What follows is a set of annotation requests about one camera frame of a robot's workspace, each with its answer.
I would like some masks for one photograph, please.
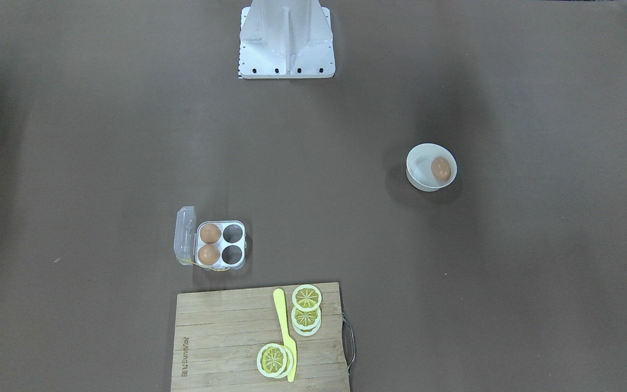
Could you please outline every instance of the lemon slice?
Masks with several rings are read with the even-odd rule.
[[[276,343],[268,343],[258,352],[258,372],[266,377],[277,377],[284,372],[287,365],[287,354],[284,347]]]
[[[284,370],[284,372],[282,372],[281,375],[275,378],[287,377],[287,375],[289,375],[289,372],[292,371],[292,366],[294,366],[294,354],[292,354],[292,352],[287,347],[282,346],[282,348],[284,349],[284,352],[287,353],[287,368],[286,370]]]
[[[294,289],[292,303],[302,312],[314,310],[321,305],[321,291],[313,285],[301,285]]]
[[[312,330],[321,323],[321,308],[302,312],[292,307],[292,326],[299,330]]]
[[[311,336],[314,333],[318,332],[318,329],[321,327],[321,323],[319,322],[318,325],[316,325],[312,330],[301,330],[297,327],[294,327],[294,332],[298,333],[301,336]]]

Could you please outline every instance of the brown egg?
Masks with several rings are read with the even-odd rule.
[[[222,231],[214,223],[207,223],[200,229],[200,238],[204,243],[216,243],[221,236]]]
[[[219,260],[219,250],[214,245],[205,245],[197,251],[197,258],[206,266],[213,265]]]
[[[451,176],[451,166],[444,158],[435,158],[432,161],[432,175],[439,181],[446,181]]]

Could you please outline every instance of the wooden cutting board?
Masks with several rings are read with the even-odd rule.
[[[297,342],[294,382],[263,377],[256,367],[263,345],[282,344],[272,301],[272,291],[277,287],[261,287],[177,296],[171,391],[349,392],[338,283],[316,284],[323,296],[321,327],[308,337],[294,332],[291,325],[292,292],[296,287],[280,286],[287,299],[289,335]]]

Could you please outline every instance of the knife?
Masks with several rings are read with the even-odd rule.
[[[279,318],[279,328],[282,330],[282,342],[284,347],[287,347],[292,352],[294,357],[294,364],[292,370],[287,375],[287,381],[294,381],[294,373],[297,371],[297,343],[294,342],[291,336],[289,336],[289,328],[287,327],[287,303],[284,299],[284,290],[275,289],[272,292],[272,299],[274,300],[274,308],[277,310],[277,318]]]

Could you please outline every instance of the white bowl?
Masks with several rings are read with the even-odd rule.
[[[448,161],[451,168],[451,175],[446,181],[439,181],[432,175],[432,161],[436,158],[444,158]],[[418,144],[408,153],[405,159],[405,174],[415,188],[425,192],[434,192],[448,184],[451,184],[456,178],[456,159],[444,147],[437,144],[425,143]]]

